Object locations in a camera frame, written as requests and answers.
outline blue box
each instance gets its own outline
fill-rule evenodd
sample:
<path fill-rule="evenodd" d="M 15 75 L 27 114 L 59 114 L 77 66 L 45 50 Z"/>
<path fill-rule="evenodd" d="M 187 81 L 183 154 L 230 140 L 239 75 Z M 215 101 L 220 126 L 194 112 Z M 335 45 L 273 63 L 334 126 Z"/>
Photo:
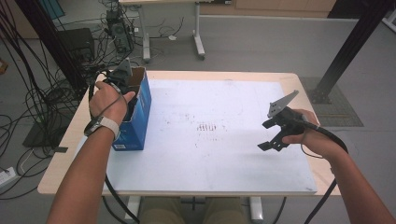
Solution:
<path fill-rule="evenodd" d="M 151 107 L 151 93 L 149 81 L 144 67 L 132 69 L 128 86 L 136 87 L 137 101 L 135 105 L 129 103 L 132 116 L 127 116 L 120 125 L 120 136 L 113 142 L 116 151 L 143 150 L 145 146 L 146 132 L 149 122 L 149 110 Z"/>

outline pants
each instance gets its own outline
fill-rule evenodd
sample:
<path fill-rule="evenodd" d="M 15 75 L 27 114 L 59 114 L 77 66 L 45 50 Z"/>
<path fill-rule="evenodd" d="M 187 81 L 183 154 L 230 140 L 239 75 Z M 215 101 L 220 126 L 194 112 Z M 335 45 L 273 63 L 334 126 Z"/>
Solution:
<path fill-rule="evenodd" d="M 146 197 L 139 213 L 142 224 L 186 224 L 179 198 Z M 239 198 L 206 198 L 204 224 L 246 224 Z"/>

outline person's left hand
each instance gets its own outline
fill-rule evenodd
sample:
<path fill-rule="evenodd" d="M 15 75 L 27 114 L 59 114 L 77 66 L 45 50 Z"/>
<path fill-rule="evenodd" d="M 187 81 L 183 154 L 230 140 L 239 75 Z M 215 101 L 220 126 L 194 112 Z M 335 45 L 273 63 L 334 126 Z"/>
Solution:
<path fill-rule="evenodd" d="M 135 93 L 130 91 L 121 97 L 112 86 L 103 81 L 97 81 L 95 86 L 99 90 L 90 100 L 91 114 L 97 117 L 102 113 L 102 116 L 116 121 L 120 126 L 127 111 L 127 104 L 132 100 Z"/>

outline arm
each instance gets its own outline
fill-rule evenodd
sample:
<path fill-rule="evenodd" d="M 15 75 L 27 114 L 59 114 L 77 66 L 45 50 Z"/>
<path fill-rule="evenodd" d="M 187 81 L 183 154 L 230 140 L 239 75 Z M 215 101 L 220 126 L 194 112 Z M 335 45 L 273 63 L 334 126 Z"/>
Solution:
<path fill-rule="evenodd" d="M 312 112 L 296 111 L 318 125 Z M 286 136 L 282 141 L 286 144 L 304 144 L 330 163 L 351 223 L 396 223 L 355 162 L 331 139 L 316 131 L 305 130 L 300 135 Z"/>
<path fill-rule="evenodd" d="M 104 82 L 97 82 L 96 87 L 99 91 L 90 101 L 92 114 L 98 116 L 103 112 L 103 116 L 120 126 L 126 113 L 126 103 L 134 94 L 128 92 L 123 100 L 113 87 Z M 114 105 L 103 111 L 118 98 Z M 47 223 L 96 223 L 113 140 L 114 133 L 106 127 L 99 128 L 88 137 L 64 176 Z"/>

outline forearm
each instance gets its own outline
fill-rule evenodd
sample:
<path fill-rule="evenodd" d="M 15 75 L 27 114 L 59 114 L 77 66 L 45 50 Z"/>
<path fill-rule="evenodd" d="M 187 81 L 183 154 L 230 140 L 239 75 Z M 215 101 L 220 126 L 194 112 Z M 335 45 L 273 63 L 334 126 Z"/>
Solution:
<path fill-rule="evenodd" d="M 344 151 L 329 159 L 329 163 L 352 224 L 396 223 L 355 162 Z"/>
<path fill-rule="evenodd" d="M 100 128 L 72 162 L 49 213 L 48 223 L 95 223 L 114 133 Z"/>

